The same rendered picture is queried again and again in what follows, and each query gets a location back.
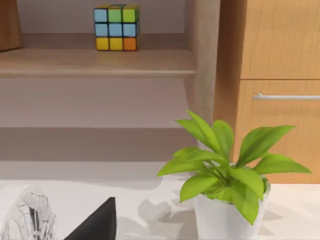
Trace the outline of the wooden cupboard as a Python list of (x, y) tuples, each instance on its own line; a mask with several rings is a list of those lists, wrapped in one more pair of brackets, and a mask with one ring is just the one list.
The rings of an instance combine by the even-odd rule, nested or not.
[(291, 125), (272, 148), (310, 173), (271, 174), (278, 184), (320, 184), (320, 0), (220, 0), (214, 119), (246, 134)]

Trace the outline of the green plant in white pot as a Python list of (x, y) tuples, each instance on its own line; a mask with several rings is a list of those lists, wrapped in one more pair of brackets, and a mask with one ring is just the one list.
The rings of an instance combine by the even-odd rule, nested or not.
[(179, 200), (194, 201), (199, 240), (258, 240), (271, 190), (267, 175), (309, 172), (292, 158), (269, 152), (292, 127), (251, 130), (241, 142), (237, 161), (231, 162), (231, 126), (223, 120), (208, 124), (192, 111), (188, 115), (178, 123), (204, 148), (176, 151), (158, 175), (191, 174), (180, 188)]

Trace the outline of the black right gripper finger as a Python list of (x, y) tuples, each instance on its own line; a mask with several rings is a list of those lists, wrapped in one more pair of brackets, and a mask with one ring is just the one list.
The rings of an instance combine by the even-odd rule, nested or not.
[(116, 198), (109, 197), (64, 240), (116, 240)]

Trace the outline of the wooden door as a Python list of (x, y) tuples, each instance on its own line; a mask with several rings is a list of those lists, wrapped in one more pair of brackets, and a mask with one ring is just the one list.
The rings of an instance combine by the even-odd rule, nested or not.
[(247, 0), (241, 77), (320, 80), (320, 0)]

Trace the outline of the open wooden shelf unit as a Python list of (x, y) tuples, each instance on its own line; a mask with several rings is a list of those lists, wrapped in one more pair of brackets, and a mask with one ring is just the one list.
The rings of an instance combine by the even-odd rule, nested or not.
[(89, 33), (27, 33), (0, 51), (0, 181), (148, 179), (180, 148), (177, 123), (213, 120), (221, 0), (184, 0), (182, 33), (97, 51)]

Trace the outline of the multicoloured puzzle cube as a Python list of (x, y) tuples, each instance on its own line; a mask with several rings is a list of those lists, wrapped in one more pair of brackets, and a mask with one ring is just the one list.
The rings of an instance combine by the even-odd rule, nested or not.
[(137, 51), (140, 41), (139, 4), (102, 4), (93, 9), (98, 51)]

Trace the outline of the wooden drawer front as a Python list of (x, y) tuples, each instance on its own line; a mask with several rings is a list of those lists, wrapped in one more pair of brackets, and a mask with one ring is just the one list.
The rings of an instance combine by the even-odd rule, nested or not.
[(269, 151), (307, 167), (311, 173), (269, 174), (271, 183), (320, 184), (320, 99), (254, 99), (254, 95), (320, 96), (320, 80), (241, 80), (233, 160), (243, 138), (257, 127), (294, 126)]

